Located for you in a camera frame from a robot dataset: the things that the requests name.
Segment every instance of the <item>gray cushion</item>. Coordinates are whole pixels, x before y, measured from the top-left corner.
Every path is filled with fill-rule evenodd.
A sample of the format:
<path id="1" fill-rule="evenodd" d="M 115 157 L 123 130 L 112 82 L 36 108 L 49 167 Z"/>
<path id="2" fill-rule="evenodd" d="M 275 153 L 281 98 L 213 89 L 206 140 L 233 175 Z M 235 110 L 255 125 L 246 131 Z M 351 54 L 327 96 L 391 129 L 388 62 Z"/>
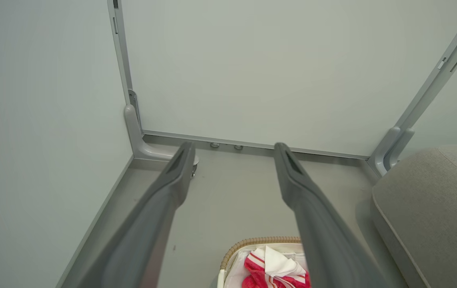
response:
<path id="1" fill-rule="evenodd" d="M 373 188 L 371 215 L 408 286 L 457 288 L 457 146 L 398 163 Z"/>

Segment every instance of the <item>metal strip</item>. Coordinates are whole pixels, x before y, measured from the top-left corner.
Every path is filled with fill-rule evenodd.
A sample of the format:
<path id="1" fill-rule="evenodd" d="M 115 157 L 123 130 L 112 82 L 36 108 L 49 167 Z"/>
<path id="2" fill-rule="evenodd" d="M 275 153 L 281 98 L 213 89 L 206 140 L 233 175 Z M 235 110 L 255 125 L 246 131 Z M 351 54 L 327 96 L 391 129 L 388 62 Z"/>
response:
<path id="1" fill-rule="evenodd" d="M 118 2 L 118 9 L 115 9 L 116 23 L 118 24 L 118 39 L 120 41 L 120 53 L 122 57 L 122 65 L 124 66 L 124 72 L 127 82 L 127 88 L 133 89 L 131 80 L 131 70 L 129 69 L 129 56 L 127 52 L 126 42 L 126 28 L 124 25 L 124 13 L 121 1 Z"/>
<path id="2" fill-rule="evenodd" d="M 201 136 L 191 136 L 191 135 L 167 133 L 167 132 L 160 132 L 160 131 L 143 130 L 143 133 L 145 135 L 152 135 L 152 136 L 162 136 L 162 137 L 170 137 L 170 138 L 178 138 L 178 139 L 202 141 L 202 142 L 214 142 L 214 143 L 229 144 L 229 145 L 240 145 L 240 146 L 247 146 L 247 147 L 254 147 L 254 148 L 270 149 L 270 150 L 273 150 L 275 148 L 273 145 L 270 145 L 270 144 L 241 142 L 241 141 L 234 141 L 234 140 L 201 137 Z M 302 148 L 291 148 L 291 151 L 298 152 L 298 153 L 305 153 L 305 154 L 315 154 L 315 155 L 324 155 L 324 156 L 333 156 L 333 157 L 351 158 L 351 159 L 362 159 L 362 160 L 367 160 L 369 158 L 368 156 L 362 156 L 362 155 L 335 153 L 335 152 L 302 149 Z"/>
<path id="3" fill-rule="evenodd" d="M 453 52 L 456 49 L 456 47 L 457 47 L 457 33 L 454 36 L 451 43 L 449 44 L 449 46 L 447 47 L 444 54 L 440 57 L 435 68 L 433 68 L 433 70 L 431 71 L 431 73 L 428 76 L 428 78 L 426 79 L 426 81 L 424 81 L 424 84 L 422 85 L 421 89 L 419 89 L 419 91 L 413 98 L 412 102 L 410 102 L 410 104 L 408 105 L 406 110 L 403 112 L 403 114 L 401 115 L 399 120 L 397 120 L 397 123 L 395 124 L 395 126 L 401 127 L 404 124 L 404 122 L 406 122 L 406 118 L 408 118 L 408 116 L 410 116 L 410 114 L 413 113 L 413 110 L 416 107 L 416 105 L 419 103 L 419 101 L 424 96 L 424 94 L 426 93 L 428 88 L 431 86 L 431 84 L 435 81 L 435 78 L 437 77 L 437 75 L 441 72 L 441 70 L 439 70 L 439 64 L 445 59 L 443 67 L 448 66 L 447 63 L 450 60 L 450 57 L 453 55 Z"/>
<path id="4" fill-rule="evenodd" d="M 448 80 L 451 78 L 457 68 L 457 46 L 454 49 L 452 55 L 448 58 L 439 74 L 435 77 L 429 87 L 424 91 L 422 97 L 415 103 L 410 113 L 404 117 L 403 122 L 399 126 L 401 128 L 401 134 L 407 129 L 412 128 L 415 122 L 419 120 L 421 115 L 426 111 L 431 102 L 435 99 L 438 93 L 442 90 Z"/>
<path id="5" fill-rule="evenodd" d="M 124 97 L 126 99 L 126 104 L 130 104 L 129 93 L 128 93 L 128 89 L 127 89 L 127 82 L 126 82 L 126 75 L 125 75 L 125 71 L 124 71 L 124 64 L 121 61 L 122 54 L 121 54 L 120 40 L 119 40 L 120 34 L 118 34 L 118 31 L 117 31 L 117 28 L 120 28 L 120 27 L 115 27 L 115 24 L 120 24 L 120 22 L 122 22 L 122 26 L 124 24 L 123 24 L 123 21 L 119 21 L 116 18 L 117 17 L 116 11 L 119 11 L 119 9 L 115 9 L 113 7 L 113 0 L 108 0 L 108 12 L 109 12 L 109 18 L 110 18 L 109 21 L 111 22 L 111 32 L 113 33 L 113 41 L 115 44 L 116 58 L 118 59 L 118 69 L 120 71 L 120 80 L 122 82 L 122 88 L 124 90 L 123 92 L 124 92 Z"/>

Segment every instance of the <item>white cloth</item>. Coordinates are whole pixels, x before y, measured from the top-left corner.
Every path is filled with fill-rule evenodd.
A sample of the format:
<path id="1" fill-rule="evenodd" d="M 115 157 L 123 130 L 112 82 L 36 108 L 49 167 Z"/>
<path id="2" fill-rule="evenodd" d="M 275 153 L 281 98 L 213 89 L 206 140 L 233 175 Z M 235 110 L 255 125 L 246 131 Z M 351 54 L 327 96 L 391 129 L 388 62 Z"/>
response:
<path id="1" fill-rule="evenodd" d="M 258 248 L 257 250 L 254 251 L 255 248 L 249 248 L 249 249 L 242 249 L 238 251 L 238 254 L 236 256 L 236 259 L 234 260 L 234 263 L 232 265 L 232 268 L 227 272 L 227 277 L 225 279 L 223 288 L 241 288 L 241 283 L 243 283 L 243 280 L 245 280 L 246 277 L 250 275 L 248 270 L 245 268 L 245 259 L 248 257 L 250 252 L 256 253 L 256 256 L 260 257 L 261 259 L 265 259 L 266 255 L 266 247 L 262 246 L 260 249 Z M 283 253 L 281 254 L 287 259 L 292 258 L 291 260 L 296 261 L 299 266 L 303 269 L 303 267 L 307 268 L 307 260 L 305 259 L 305 254 L 303 253 L 294 253 L 294 252 L 289 252 L 289 253 Z"/>
<path id="2" fill-rule="evenodd" d="M 273 250 L 269 246 L 258 248 L 253 253 L 256 257 L 264 260 L 265 273 L 271 277 L 296 276 L 306 273 L 298 262 L 285 257 L 282 253 Z"/>

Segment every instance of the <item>laundry basket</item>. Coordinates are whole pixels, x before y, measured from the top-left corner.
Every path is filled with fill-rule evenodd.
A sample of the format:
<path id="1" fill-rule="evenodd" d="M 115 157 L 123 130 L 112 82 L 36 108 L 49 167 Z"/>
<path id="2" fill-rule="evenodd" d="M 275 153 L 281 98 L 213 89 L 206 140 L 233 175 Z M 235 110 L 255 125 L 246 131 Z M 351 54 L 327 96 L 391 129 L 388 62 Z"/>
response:
<path id="1" fill-rule="evenodd" d="M 288 258 L 293 258 L 307 270 L 307 260 L 300 237 L 250 238 L 236 243 L 223 257 L 217 288 L 241 288 L 241 283 L 249 275 L 244 265 L 245 259 L 251 251 L 262 246 L 269 246 Z"/>

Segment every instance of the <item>red towel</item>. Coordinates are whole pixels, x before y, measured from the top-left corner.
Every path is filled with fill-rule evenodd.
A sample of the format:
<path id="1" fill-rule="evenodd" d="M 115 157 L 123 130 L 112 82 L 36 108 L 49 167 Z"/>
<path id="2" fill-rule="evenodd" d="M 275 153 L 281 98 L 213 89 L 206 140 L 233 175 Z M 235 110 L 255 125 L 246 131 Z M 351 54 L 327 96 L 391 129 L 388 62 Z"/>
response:
<path id="1" fill-rule="evenodd" d="M 243 288 L 311 288 L 309 273 L 271 277 L 265 273 L 265 260 L 251 252 L 245 260 L 250 276 L 243 280 Z"/>

